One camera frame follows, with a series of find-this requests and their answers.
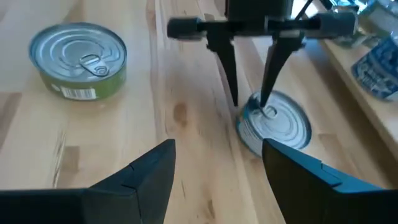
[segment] wooden surface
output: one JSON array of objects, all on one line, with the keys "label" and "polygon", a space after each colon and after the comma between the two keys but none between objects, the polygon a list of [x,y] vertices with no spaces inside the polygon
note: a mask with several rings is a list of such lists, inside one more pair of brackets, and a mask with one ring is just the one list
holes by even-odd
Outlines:
[{"label": "wooden surface", "polygon": [[[304,4],[305,2],[305,0],[296,1],[297,4]],[[318,11],[325,11],[325,8],[320,2],[315,1],[307,10],[307,15],[314,15]],[[366,55],[370,49],[365,46],[359,46],[356,49],[344,49],[329,40],[320,41],[320,45],[329,55],[333,66],[338,70],[341,79],[366,113],[366,116],[398,159],[398,103],[380,101],[373,97],[363,90],[351,73],[351,66]]]},{"label": "wooden surface", "polygon": [[[0,10],[0,189],[87,187],[167,138],[177,142],[165,223],[284,223],[262,161],[239,141],[228,87],[206,41],[166,37],[170,16],[214,16],[214,0],[15,0]],[[81,103],[48,92],[30,63],[32,36],[86,21],[127,45],[127,82],[114,97]],[[239,103],[260,86],[270,40],[236,39]],[[276,88],[303,106],[304,149],[385,188],[397,166],[316,42],[289,59]]]}]

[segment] barcode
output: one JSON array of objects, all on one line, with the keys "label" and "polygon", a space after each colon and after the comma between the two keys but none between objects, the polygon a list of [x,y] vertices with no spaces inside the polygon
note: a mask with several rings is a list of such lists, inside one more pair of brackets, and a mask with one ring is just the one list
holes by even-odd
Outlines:
[{"label": "barcode", "polygon": [[62,94],[65,98],[74,100],[95,100],[96,94],[95,89],[85,89],[85,90],[73,90],[61,86]]}]

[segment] can lid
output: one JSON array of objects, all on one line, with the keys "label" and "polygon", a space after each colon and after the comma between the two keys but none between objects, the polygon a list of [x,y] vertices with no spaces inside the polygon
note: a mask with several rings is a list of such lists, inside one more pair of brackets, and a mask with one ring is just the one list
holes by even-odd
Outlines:
[{"label": "can lid", "polygon": [[59,24],[39,32],[30,43],[30,59],[44,74],[67,82],[96,82],[126,63],[126,46],[99,25]]},{"label": "can lid", "polygon": [[310,122],[301,107],[287,95],[272,91],[264,108],[259,108],[260,92],[247,104],[249,124],[261,139],[271,138],[294,149],[302,149],[311,140]]}]

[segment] pull tab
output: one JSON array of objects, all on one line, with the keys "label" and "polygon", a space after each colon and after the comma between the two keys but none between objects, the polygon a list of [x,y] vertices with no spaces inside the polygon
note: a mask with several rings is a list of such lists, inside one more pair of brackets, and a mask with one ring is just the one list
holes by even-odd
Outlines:
[{"label": "pull tab", "polygon": [[105,77],[109,73],[109,67],[101,60],[100,56],[95,54],[82,56],[80,58],[80,65],[98,77]]}]

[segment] green-labeled can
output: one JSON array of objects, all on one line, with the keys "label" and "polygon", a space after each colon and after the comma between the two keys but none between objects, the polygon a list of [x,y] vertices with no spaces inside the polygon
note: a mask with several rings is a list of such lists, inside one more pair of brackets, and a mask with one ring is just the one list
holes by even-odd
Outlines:
[{"label": "green-labeled can", "polygon": [[126,81],[126,46],[107,28],[85,22],[39,32],[29,56],[45,86],[71,100],[100,100]]}]

